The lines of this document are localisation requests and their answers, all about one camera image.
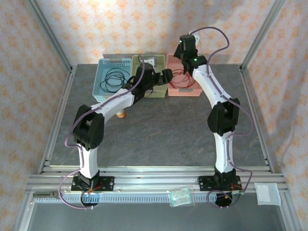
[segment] small orange object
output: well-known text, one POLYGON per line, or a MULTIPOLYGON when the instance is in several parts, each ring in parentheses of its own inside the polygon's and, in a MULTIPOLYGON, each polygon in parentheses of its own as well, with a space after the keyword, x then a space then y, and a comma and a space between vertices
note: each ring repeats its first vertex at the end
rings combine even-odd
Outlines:
POLYGON ((123 112, 123 113, 121 113, 121 114, 116 114, 116 116, 117 116, 118 118, 124 118, 125 115, 126 115, 125 112, 123 112))

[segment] clear plastic bag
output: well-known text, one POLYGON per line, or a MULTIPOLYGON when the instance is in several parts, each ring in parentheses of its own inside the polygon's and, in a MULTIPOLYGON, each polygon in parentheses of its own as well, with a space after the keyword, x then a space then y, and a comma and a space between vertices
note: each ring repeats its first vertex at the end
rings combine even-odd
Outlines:
POLYGON ((192 188, 167 191, 171 207, 195 206, 195 199, 192 188))
POLYGON ((258 205, 281 206, 277 183, 255 183, 258 205))

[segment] pink basket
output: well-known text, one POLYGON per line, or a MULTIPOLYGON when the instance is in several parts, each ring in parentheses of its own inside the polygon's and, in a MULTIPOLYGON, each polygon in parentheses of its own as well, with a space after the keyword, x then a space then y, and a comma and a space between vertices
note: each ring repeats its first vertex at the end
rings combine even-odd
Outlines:
MULTIPOLYGON (((173 57, 173 54, 167 54, 167 69, 171 69, 172 71, 176 69, 183 69, 183 65, 180 59, 173 57)), ((187 86, 186 82, 181 82, 186 75, 181 74, 173 77, 172 81, 177 82, 177 86, 185 87, 187 86)), ((168 87, 168 96, 200 96, 202 92, 202 88, 199 83, 195 82, 188 88, 174 88, 170 83, 167 84, 168 87)))

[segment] wall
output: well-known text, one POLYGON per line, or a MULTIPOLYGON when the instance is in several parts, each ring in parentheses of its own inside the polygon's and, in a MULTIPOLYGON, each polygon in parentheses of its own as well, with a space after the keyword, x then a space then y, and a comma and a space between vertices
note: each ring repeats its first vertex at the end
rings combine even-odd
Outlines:
POLYGON ((308 8, 287 0, 249 65, 250 90, 269 154, 308 230, 308 8))
POLYGON ((25 0, 0 1, 0 224, 37 173, 67 72, 25 0))
MULTIPOLYGON (((217 26, 231 46, 214 63, 242 63, 274 0, 38 0, 71 65, 104 54, 174 53, 179 37, 217 26)), ((225 46, 216 31, 201 33, 200 53, 225 46)))

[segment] green basket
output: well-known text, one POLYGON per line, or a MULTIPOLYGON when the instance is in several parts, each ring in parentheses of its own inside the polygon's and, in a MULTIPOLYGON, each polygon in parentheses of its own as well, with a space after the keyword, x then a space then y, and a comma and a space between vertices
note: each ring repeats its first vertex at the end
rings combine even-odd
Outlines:
MULTIPOLYGON (((152 57, 155 57, 155 66, 154 70, 156 73, 161 72, 166 68, 166 57, 162 54, 156 54, 156 55, 142 55, 144 59, 149 59, 152 57)), ((134 55, 132 57, 132 68, 131 68, 131 76, 135 76, 137 72, 137 68, 140 65, 140 62, 138 60, 138 56, 134 55)), ((155 86, 153 88, 153 92, 151 94, 152 90, 148 90, 145 93, 145 97, 148 98, 164 98, 167 92, 167 84, 161 85, 161 86, 155 86)))

